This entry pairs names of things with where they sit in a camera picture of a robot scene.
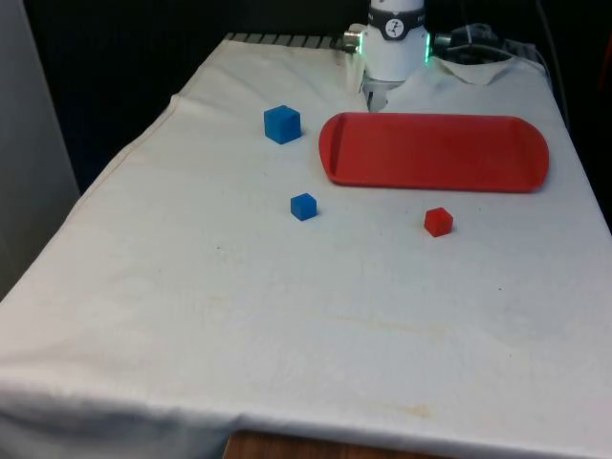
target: red plastic tray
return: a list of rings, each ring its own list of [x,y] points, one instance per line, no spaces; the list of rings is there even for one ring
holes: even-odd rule
[[[318,141],[339,185],[530,192],[548,173],[548,146],[512,117],[341,113]]]

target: logo on robot arm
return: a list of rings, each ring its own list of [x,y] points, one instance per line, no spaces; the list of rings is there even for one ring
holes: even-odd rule
[[[398,38],[404,33],[404,22],[397,18],[389,19],[384,29],[391,38]]]

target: black cable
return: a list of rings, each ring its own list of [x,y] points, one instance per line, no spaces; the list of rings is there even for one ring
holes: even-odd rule
[[[559,91],[559,96],[561,98],[561,109],[563,111],[563,119],[565,120],[565,127],[569,131],[570,130],[570,114],[567,108],[567,98],[565,97],[565,86],[563,85],[563,76],[561,75],[561,66],[558,63],[557,47],[555,46],[555,40],[553,39],[553,34],[551,32],[550,25],[548,24],[548,18],[546,17],[546,12],[542,8],[541,0],[535,0],[535,6],[537,7],[537,13],[539,14],[540,20],[542,21],[542,26],[544,27],[544,32],[546,33],[546,40],[548,41],[548,46],[550,47],[551,54],[553,55],[553,65],[555,66],[555,73],[557,76],[558,91]]]

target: small blue cube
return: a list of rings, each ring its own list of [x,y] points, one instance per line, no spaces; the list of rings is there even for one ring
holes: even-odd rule
[[[302,136],[299,112],[287,105],[264,112],[266,137],[280,143],[287,143]]]
[[[304,193],[291,198],[291,213],[303,222],[317,216],[317,200],[310,194]]]

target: cable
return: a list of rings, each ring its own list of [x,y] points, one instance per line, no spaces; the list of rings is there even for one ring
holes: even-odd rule
[[[557,57],[557,48],[555,46],[555,40],[553,39],[553,34],[551,32],[550,25],[548,24],[548,18],[546,17],[546,12],[542,8],[541,0],[535,0],[535,6],[537,8],[537,13],[542,21],[542,26],[544,27],[544,32],[546,33],[546,39],[548,40],[548,46],[551,49],[551,54],[553,55],[553,64],[555,65],[555,72],[558,83],[558,91],[559,96],[561,98],[561,107],[563,110],[563,119],[565,120],[565,127],[567,130],[570,130],[570,113],[567,108],[567,98],[565,97],[565,86],[563,85],[563,76],[561,75],[561,66],[558,63]]]
[[[538,70],[542,70],[539,67],[539,64],[537,62],[533,62],[531,59],[528,59],[528,58],[523,57],[521,55],[515,55],[514,53],[510,53],[510,52],[508,52],[506,50],[500,50],[499,48],[495,48],[494,46],[479,45],[477,43],[472,43],[471,45],[453,46],[452,48],[448,48],[447,52],[464,51],[464,50],[468,50],[468,49],[493,51],[495,53],[498,53],[500,55],[505,55],[507,57],[516,57],[517,59],[520,59],[520,60],[522,60],[524,62],[527,62],[532,67],[535,67]],[[548,79],[549,84],[550,84],[550,75],[551,75],[551,72],[550,72],[550,70],[548,68],[548,64],[546,63],[546,60],[544,60],[544,57],[542,56],[540,51],[538,51],[538,50],[534,50],[534,51],[537,54],[537,57],[541,60],[541,66],[544,67],[544,72],[546,73],[546,78]]]

